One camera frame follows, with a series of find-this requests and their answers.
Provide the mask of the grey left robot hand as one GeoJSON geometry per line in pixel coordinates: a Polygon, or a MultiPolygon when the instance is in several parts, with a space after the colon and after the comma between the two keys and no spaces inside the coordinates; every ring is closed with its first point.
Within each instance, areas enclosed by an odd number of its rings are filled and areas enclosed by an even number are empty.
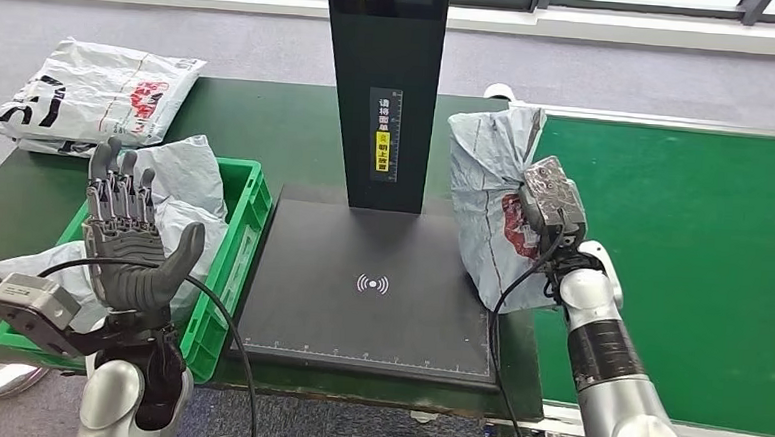
{"type": "Polygon", "coordinates": [[[83,223],[86,255],[100,258],[89,270],[92,290],[117,312],[168,308],[205,249],[205,226],[192,221],[176,249],[165,253],[154,219],[148,168],[135,177],[136,153],[120,153],[121,141],[100,142],[90,158],[83,223]]]}

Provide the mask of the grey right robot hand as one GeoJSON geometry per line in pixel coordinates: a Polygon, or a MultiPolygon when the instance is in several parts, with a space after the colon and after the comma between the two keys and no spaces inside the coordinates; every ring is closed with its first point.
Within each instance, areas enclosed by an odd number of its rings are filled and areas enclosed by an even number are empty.
{"type": "Polygon", "coordinates": [[[522,185],[519,188],[519,198],[527,226],[535,233],[542,234],[545,222],[539,210],[536,198],[527,188],[527,185],[522,185]]]}

